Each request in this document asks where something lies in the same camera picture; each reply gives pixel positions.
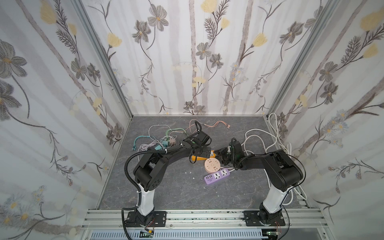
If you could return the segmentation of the purple power strip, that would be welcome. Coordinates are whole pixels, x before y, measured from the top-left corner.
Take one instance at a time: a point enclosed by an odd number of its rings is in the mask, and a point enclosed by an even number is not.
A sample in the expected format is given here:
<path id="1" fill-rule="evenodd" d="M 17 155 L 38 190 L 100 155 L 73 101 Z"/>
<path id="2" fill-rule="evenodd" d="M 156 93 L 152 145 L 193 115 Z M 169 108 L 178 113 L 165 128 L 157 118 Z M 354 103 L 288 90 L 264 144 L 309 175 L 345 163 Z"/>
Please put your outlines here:
<path id="1" fill-rule="evenodd" d="M 207 185 L 211 185 L 213 183 L 216 183 L 220 180 L 226 179 L 231 174 L 230 170 L 227 168 L 221 169 L 217 172 L 214 172 L 212 174 L 209 174 L 204 177 L 204 181 Z"/>

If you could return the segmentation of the orange power strip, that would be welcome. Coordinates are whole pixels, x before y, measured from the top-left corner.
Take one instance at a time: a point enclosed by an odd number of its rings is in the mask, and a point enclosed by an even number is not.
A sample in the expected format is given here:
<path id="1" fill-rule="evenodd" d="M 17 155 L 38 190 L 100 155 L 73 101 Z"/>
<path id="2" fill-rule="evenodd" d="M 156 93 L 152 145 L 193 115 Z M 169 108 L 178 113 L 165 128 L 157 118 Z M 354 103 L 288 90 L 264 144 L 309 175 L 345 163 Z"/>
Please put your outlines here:
<path id="1" fill-rule="evenodd" d="M 191 160 L 194 163 L 196 161 L 205 161 L 209 158 L 215 158 L 215 157 L 216 157 L 216 153 L 214 151 L 204 151 L 198 154 L 197 156 L 192 155 Z"/>

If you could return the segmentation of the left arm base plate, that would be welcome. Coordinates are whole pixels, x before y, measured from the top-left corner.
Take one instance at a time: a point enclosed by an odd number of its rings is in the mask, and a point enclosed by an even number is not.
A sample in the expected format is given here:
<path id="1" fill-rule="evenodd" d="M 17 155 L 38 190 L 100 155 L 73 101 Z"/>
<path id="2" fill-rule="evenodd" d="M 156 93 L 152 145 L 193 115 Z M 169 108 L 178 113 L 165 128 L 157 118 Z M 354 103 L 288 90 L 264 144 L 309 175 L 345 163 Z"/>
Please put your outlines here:
<path id="1" fill-rule="evenodd" d="M 165 227 L 167 220 L 166 211 L 152 211 L 147 216 L 140 214 L 138 211 L 128 213 L 124 218 L 124 224 L 128 228 L 133 227 Z"/>

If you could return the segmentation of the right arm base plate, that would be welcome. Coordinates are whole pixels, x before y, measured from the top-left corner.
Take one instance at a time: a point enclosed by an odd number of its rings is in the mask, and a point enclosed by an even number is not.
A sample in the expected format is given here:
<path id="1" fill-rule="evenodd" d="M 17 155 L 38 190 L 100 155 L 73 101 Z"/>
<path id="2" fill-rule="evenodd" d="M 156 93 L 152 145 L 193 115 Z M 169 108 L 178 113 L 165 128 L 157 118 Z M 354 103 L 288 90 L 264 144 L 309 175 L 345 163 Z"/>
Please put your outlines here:
<path id="1" fill-rule="evenodd" d="M 267 211 L 243 211 L 243 220 L 247 227 L 284 227 L 286 222 L 282 211 L 269 214 Z"/>

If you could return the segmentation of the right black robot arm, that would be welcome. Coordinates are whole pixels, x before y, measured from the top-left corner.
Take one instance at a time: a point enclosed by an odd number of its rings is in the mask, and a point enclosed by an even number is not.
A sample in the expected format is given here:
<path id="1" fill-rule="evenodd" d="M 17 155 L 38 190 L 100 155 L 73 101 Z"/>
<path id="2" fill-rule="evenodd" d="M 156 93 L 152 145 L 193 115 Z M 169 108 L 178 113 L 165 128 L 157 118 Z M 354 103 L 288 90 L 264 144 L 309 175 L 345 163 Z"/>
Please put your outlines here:
<path id="1" fill-rule="evenodd" d="M 303 183 L 306 177 L 305 168 L 300 168 L 292 156 L 283 150 L 246 155 L 241 143 L 232 138 L 228 147 L 216 150 L 214 154 L 222 165 L 232 166 L 236 171 L 265 170 L 271 187 L 257 213 L 259 222 L 264 226 L 279 222 L 283 216 L 284 200 L 293 188 Z"/>

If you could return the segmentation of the round pink power socket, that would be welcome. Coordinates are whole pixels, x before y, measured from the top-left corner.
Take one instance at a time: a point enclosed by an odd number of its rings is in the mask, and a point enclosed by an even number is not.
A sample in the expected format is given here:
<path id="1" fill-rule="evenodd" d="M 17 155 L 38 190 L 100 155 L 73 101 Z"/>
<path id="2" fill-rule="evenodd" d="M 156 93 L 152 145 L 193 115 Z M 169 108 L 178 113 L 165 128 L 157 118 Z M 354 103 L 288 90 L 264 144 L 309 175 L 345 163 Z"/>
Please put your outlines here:
<path id="1" fill-rule="evenodd" d="M 209 158 L 205 160 L 204 167 L 207 173 L 212 174 L 221 169 L 220 161 L 216 158 Z"/>

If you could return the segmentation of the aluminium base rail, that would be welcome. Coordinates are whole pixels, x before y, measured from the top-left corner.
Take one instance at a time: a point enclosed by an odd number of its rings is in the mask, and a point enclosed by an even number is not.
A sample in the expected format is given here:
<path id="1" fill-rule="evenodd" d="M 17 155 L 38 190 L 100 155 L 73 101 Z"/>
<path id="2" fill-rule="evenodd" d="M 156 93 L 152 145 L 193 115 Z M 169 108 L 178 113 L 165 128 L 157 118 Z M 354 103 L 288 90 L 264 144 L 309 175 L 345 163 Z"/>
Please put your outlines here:
<path id="1" fill-rule="evenodd" d="M 159 210 L 146 227 L 125 227 L 119 210 L 89 210 L 81 240 L 333 240 L 319 209 L 288 209 L 269 226 L 257 210 Z"/>

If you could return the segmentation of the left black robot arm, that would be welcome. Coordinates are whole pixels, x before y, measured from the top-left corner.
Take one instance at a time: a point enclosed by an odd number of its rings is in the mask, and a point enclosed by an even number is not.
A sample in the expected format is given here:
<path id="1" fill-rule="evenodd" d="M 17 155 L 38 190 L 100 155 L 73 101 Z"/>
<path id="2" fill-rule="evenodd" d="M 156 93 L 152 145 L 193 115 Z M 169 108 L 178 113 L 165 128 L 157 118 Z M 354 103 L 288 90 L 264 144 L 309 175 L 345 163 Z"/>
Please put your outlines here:
<path id="1" fill-rule="evenodd" d="M 131 155 L 125 162 L 124 173 L 128 181 L 137 189 L 138 202 L 135 207 L 122 208 L 124 228 L 148 227 L 156 224 L 155 189 L 160 185 L 169 165 L 183 158 L 191 163 L 197 156 L 211 150 L 212 138 L 202 131 L 195 121 L 197 130 L 173 147 L 146 151 Z"/>

